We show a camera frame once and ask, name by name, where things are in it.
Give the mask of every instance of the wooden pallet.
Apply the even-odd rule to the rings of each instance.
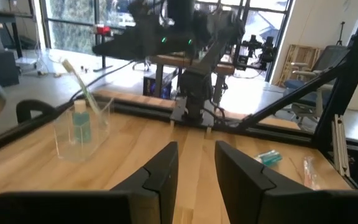
[[[297,79],[295,75],[292,75],[292,71],[296,70],[297,68],[293,68],[291,63],[307,63],[309,65],[308,68],[311,68],[319,58],[321,50],[322,49],[316,47],[291,44],[290,48],[288,49],[280,79],[278,83],[275,83],[275,85],[283,86],[285,81],[289,79]]]

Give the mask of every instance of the red object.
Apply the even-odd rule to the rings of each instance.
[[[106,34],[109,34],[110,32],[111,32],[111,29],[108,26],[103,26],[103,25],[97,25],[96,26],[96,33],[97,34],[106,35]]]

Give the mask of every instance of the small box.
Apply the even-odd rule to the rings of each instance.
[[[100,115],[97,116],[88,106],[89,123],[74,125],[74,106],[67,109],[54,122],[57,156],[60,159],[81,162],[87,160],[110,135],[111,102],[99,104]],[[76,134],[90,130],[90,138],[86,141],[78,139]]]
[[[160,95],[161,98],[170,100],[173,78],[175,78],[174,73],[165,73],[165,72],[163,73],[162,89],[161,89],[161,95]],[[143,78],[143,95],[144,96],[154,96],[155,88],[156,88],[155,73],[150,76],[145,76]]]

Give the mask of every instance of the clear acrylic container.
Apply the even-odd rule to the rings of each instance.
[[[111,102],[112,100],[107,103],[99,103],[100,117],[87,106],[89,123],[81,126],[75,125],[73,122],[74,106],[67,109],[53,122],[56,150],[60,159],[73,162],[85,161],[107,140],[110,135]],[[78,133],[89,130],[90,139],[81,139],[81,135],[78,137]]]

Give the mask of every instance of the teal object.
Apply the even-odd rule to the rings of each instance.
[[[73,125],[74,137],[78,143],[87,143],[92,140],[90,114],[86,111],[85,100],[74,102]]]
[[[278,161],[282,160],[283,157],[276,150],[271,150],[269,152],[258,155],[255,159],[265,166],[272,166],[275,165]]]

